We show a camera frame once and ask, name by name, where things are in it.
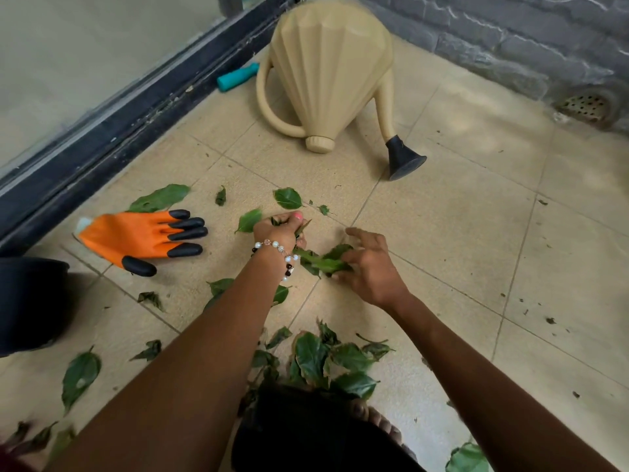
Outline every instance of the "pearl bracelet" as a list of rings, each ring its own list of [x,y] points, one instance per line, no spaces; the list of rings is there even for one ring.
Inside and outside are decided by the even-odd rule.
[[[279,244],[279,242],[272,242],[270,241],[268,238],[266,240],[264,240],[264,242],[256,242],[256,244],[254,245],[254,247],[251,249],[251,251],[253,253],[256,253],[258,251],[259,248],[262,248],[263,245],[267,245],[267,246],[272,246],[273,248],[277,248],[277,251],[280,253],[284,253],[285,248],[283,246],[281,246]],[[293,255],[291,253],[289,253],[288,255],[286,255],[284,257],[284,261],[287,264],[286,266],[286,273],[284,274],[284,278],[282,279],[282,281],[287,281],[288,277],[291,276],[291,274],[293,273],[293,269],[295,267],[293,267],[293,265],[290,264],[291,260],[299,260],[299,255]]]

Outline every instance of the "watering can handle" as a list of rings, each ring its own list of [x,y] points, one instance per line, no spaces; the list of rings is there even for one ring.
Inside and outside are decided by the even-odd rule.
[[[269,106],[267,100],[266,86],[269,71],[273,67],[271,63],[271,55],[268,54],[266,59],[260,64],[258,69],[258,75],[256,78],[256,94],[258,97],[258,106],[262,111],[262,115],[269,122],[271,126],[276,128],[282,134],[290,137],[306,137],[306,130],[303,126],[293,126],[289,123],[285,123],[282,119],[278,118]]]

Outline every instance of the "watering can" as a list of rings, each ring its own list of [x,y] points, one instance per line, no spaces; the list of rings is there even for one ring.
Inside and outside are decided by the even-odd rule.
[[[282,134],[306,138],[306,148],[326,153],[334,139],[375,99],[378,123],[389,150],[389,179],[413,172],[426,160],[404,145],[393,127],[391,34],[353,0],[312,0],[284,13],[256,79],[258,104]],[[275,68],[301,126],[278,118],[265,86]]]

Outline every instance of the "hand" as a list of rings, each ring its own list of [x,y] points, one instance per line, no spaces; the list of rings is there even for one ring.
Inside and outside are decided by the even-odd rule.
[[[410,293],[391,262],[387,240],[379,233],[355,227],[345,232],[357,237],[363,246],[360,250],[350,250],[341,256],[341,260],[357,265],[358,271],[339,271],[333,277],[348,285],[364,301],[391,314],[396,305]]]
[[[295,230],[301,227],[304,215],[299,210],[273,215],[273,219],[281,222],[281,225],[273,226],[271,217],[265,218],[254,225],[254,238],[256,242],[264,242],[269,239],[272,242],[279,242],[288,254],[293,251],[295,245],[299,248],[306,248],[306,237],[302,233],[299,239],[295,239]]]

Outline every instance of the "drain cover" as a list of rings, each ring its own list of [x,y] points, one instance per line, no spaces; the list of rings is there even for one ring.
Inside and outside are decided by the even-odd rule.
[[[616,119],[615,96],[605,89],[584,89],[555,104],[555,109],[590,125],[606,128]]]

